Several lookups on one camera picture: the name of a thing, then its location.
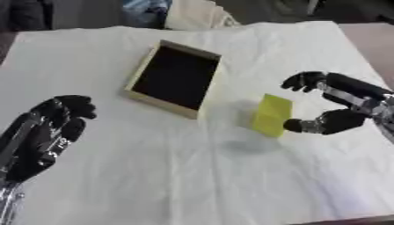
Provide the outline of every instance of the white cloth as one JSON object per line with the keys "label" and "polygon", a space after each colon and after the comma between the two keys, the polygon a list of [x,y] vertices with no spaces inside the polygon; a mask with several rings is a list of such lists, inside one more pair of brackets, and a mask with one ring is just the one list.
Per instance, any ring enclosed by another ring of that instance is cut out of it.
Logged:
{"label": "white cloth", "polygon": [[172,0],[165,27],[180,31],[200,31],[239,23],[215,2],[207,0]]}
{"label": "white cloth", "polygon": [[[161,39],[223,55],[198,120],[122,94]],[[21,33],[0,68],[0,127],[64,94],[92,96],[98,118],[26,184],[17,224],[270,225],[394,214],[394,149],[371,122],[280,139],[245,128],[265,93],[292,99],[296,118],[339,108],[318,91],[280,88],[304,70],[385,85],[330,22]]]}

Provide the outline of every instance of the yellow block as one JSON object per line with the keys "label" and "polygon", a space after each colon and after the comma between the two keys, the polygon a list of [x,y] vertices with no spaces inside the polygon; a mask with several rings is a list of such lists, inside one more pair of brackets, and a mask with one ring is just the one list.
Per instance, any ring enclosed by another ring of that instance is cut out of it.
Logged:
{"label": "yellow block", "polygon": [[280,137],[283,124],[291,118],[293,103],[285,98],[266,94],[255,113],[252,129],[271,137]]}

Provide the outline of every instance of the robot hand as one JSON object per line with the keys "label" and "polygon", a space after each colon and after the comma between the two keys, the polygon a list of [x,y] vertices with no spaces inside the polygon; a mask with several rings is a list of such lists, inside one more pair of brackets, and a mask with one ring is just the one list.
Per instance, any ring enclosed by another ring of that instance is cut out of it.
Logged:
{"label": "robot hand", "polygon": [[315,120],[291,119],[285,122],[285,129],[297,133],[336,134],[342,131],[361,127],[366,119],[365,115],[348,109],[324,112]]}
{"label": "robot hand", "polygon": [[89,97],[59,96],[17,117],[0,137],[0,180],[22,183],[52,166],[94,111]]}
{"label": "robot hand", "polygon": [[323,91],[323,98],[344,105],[347,109],[324,112],[315,120],[288,120],[289,131],[316,134],[336,134],[360,127],[372,119],[383,134],[394,141],[394,98],[391,91],[341,74],[302,72],[287,79],[281,86],[293,91]]}

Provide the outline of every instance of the wooden tray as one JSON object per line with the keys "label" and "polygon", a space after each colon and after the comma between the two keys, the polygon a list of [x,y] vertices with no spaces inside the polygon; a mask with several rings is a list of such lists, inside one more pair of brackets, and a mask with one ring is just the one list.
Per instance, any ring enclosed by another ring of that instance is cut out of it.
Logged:
{"label": "wooden tray", "polygon": [[162,40],[126,87],[131,98],[197,119],[221,56]]}

